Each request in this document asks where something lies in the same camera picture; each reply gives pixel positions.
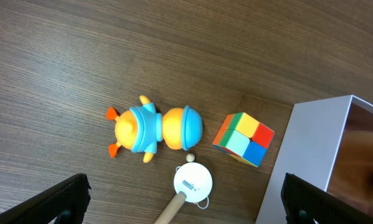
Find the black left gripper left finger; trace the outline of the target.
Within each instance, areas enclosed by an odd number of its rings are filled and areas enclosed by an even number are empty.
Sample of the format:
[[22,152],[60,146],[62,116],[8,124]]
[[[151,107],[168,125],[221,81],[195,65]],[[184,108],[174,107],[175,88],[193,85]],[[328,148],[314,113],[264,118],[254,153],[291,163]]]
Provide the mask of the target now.
[[86,174],[75,174],[0,214],[0,224],[82,223],[90,202]]

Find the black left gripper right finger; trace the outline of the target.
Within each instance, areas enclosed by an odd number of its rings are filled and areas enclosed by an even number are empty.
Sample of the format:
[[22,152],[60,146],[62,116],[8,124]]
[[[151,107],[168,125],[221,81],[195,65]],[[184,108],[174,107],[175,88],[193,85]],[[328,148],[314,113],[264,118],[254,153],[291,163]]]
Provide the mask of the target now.
[[287,224],[373,224],[373,217],[294,174],[285,174],[281,200]]

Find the white pink-lined box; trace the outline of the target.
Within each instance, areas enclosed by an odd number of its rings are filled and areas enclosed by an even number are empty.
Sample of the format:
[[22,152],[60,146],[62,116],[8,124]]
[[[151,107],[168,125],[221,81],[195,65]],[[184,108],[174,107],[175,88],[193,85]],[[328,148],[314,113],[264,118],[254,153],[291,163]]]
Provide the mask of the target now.
[[354,95],[294,105],[257,223],[286,223],[281,187],[287,173],[327,190],[348,121],[373,127],[373,104]]

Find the brown plush toy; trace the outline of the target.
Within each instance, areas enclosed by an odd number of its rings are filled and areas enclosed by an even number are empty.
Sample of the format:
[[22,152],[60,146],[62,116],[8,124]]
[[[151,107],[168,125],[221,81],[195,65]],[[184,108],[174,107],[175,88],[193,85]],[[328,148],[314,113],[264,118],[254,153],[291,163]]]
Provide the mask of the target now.
[[345,131],[327,192],[373,215],[373,131]]

